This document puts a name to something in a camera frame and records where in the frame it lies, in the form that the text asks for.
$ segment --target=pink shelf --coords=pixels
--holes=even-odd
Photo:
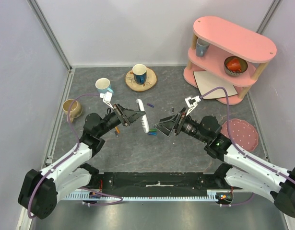
[[[192,69],[187,69],[187,68],[184,69],[184,79],[186,80],[187,83],[197,88],[194,74],[193,74],[194,71],[205,71],[205,70],[202,69],[201,67],[198,67],[192,64]]]
[[[241,87],[236,87],[235,89],[238,93],[240,93],[242,91]],[[222,97],[222,98],[217,98],[216,100],[218,100],[219,102],[226,104],[226,97]],[[228,97],[228,101],[229,101],[229,105],[234,105],[234,104],[238,104],[242,101],[242,99],[238,98],[238,94],[234,95],[234,96],[230,96]]]
[[[192,63],[209,71],[210,73],[213,73],[219,78],[232,83],[234,86],[248,87],[253,85],[256,80],[252,80],[251,76],[255,72],[256,68],[251,63],[248,63],[247,71],[238,77],[231,77],[225,73],[224,61],[231,55],[232,54],[226,52],[225,50],[222,50],[219,47],[213,45],[209,46],[206,54],[203,57],[196,56],[195,49],[190,48],[188,50],[188,57]]]
[[[192,68],[191,69],[184,69],[184,79],[186,80],[187,83],[189,83],[190,85],[193,85],[195,88],[197,88],[196,86],[196,82],[195,82],[195,78],[194,78],[194,71],[204,71],[204,69],[202,69],[201,67],[198,67],[194,64],[192,64]],[[239,93],[241,92],[242,88],[240,87],[236,87],[235,86],[236,91]],[[226,104],[226,98],[218,98],[217,99],[219,102]],[[238,95],[234,95],[234,96],[230,96],[228,97],[229,100],[229,104],[230,105],[234,105],[234,104],[238,104],[242,101],[242,99],[238,98]]]
[[[265,63],[276,55],[273,41],[219,17],[197,19],[193,31],[197,37],[246,61]]]

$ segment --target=wooden coaster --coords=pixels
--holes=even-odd
[[[147,76],[146,76],[146,82],[143,85],[139,85],[136,83],[133,77],[133,72],[130,70],[125,77],[125,82],[128,85],[129,88],[131,88],[134,91],[142,92],[145,90],[149,90],[151,87],[153,87],[157,82],[157,76],[155,72],[147,68]]]

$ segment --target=pink round mat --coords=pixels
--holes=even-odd
[[[258,145],[258,133],[254,126],[245,120],[231,119],[229,120],[229,128],[235,143],[240,145],[247,151],[253,151]],[[221,133],[229,138],[227,132],[227,122],[222,125]]]

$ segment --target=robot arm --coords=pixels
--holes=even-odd
[[[205,116],[200,123],[193,120],[189,113],[197,106],[199,97],[186,98],[189,110],[183,108],[177,115],[166,117],[154,127],[170,136],[180,132],[206,143],[205,150],[212,158],[228,164],[222,164],[220,183],[247,189],[272,201],[283,213],[295,218],[295,168],[289,171],[263,159],[237,145],[220,133],[222,127],[213,116]]]
[[[18,197],[20,205],[28,208],[32,192],[43,180],[32,200],[31,212],[44,219],[52,213],[62,198],[90,182],[91,174],[97,174],[98,170],[85,162],[95,156],[104,145],[105,141],[101,136],[119,124],[129,126],[145,115],[144,111],[126,109],[119,104],[114,104],[112,108],[113,111],[104,118],[96,113],[86,117],[83,135],[76,151],[75,145],[53,164],[40,171],[32,169],[26,174]]]

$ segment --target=blue mug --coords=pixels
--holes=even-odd
[[[196,56],[203,57],[209,47],[209,43],[198,38],[196,41]]]
[[[133,77],[136,83],[143,85],[146,82],[147,68],[145,65],[137,64],[132,67]]]
[[[95,86],[99,93],[106,93],[107,91],[113,93],[111,83],[108,78],[100,78],[96,81]]]

